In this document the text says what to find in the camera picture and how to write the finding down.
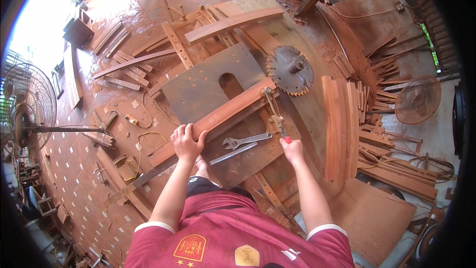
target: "metal ruler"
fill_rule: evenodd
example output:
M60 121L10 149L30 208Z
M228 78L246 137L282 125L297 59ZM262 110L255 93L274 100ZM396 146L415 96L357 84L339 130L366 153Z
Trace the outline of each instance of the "metal ruler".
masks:
M216 163L219 163L219 162L222 161L222 160L225 160L225 159L227 159L227 158L230 158L230 157L232 157L232 156L235 156L235 155L237 155L238 153L241 153L241 152L243 152L243 151L246 151L246 150L248 150L248 149L250 149L250 148L252 148L252 147L254 147L254 146L256 146L256 145L258 145L257 142L250 143L250 144L248 144L247 146L243 146L243 147L241 147L241 148L238 148L238 149L235 150L234 152L230 152L230 153L228 153L228 154L223 155L222 157L215 158L214 160L211 160L211 161L210 161L210 164L211 164L211 165L214 165L214 164L216 164Z

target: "fan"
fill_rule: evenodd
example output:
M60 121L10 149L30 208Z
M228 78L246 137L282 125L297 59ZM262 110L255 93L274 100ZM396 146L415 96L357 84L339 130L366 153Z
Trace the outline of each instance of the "fan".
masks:
M3 81L1 131L3 137L13 140L15 157L38 153L52 132L104 133L102 128L56 128L56 95L48 77L36 66L17 64L5 73Z
M440 101L440 82L430 75L423 75L405 86L397 96L395 116L402 123L419 124L437 111Z

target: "hand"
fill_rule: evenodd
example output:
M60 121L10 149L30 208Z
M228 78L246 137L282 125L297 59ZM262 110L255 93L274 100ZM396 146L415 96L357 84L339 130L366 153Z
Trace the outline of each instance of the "hand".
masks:
M197 159L205 146L205 137L208 131L203 131L200 134L197 143L192 138L192 126L193 123L179 126L170 136L170 140L174 145L175 153L179 159L195 162L195 159Z
M284 154L291 164L296 164L304 161L304 152L302 150L301 140L293 140L291 144L286 143L283 138L279 139L281 146L283 146Z

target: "white sleeve cuff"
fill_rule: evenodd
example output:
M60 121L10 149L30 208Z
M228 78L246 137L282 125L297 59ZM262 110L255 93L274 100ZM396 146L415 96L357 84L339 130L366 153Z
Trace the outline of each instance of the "white sleeve cuff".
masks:
M345 236L347 236L347 232L344 231L344 229L342 229L342 228L339 227L338 225L335 225L335 224L326 224L326 225L318 226L318 227L314 228L312 231L310 231L309 234L307 235L306 241L308 241L308 240L309 240L314 234L316 234L317 232L322 231L322 230L327 230L327 229L335 229L335 230L341 232L342 234L344 234Z
M146 223L138 225L137 228L134 230L134 233L139 231L140 229L147 228L147 227L153 227L153 226L168 229L170 232L172 232L172 234L175 234L175 231L171 226L169 226L166 223L160 222L160 221L148 221Z

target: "adjustable wrench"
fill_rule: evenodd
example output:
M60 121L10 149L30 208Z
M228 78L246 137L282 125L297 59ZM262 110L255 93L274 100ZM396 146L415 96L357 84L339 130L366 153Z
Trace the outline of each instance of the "adjustable wrench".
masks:
M259 134L259 135L251 136L251 137L245 138L245 139L226 138L223 141L223 145L228 144L228 146L226 146L225 149L235 150L241 144L247 144L247 143L251 143L251 142L267 140L267 139L271 139L272 137L273 137L273 135L271 133L266 133L266 134Z

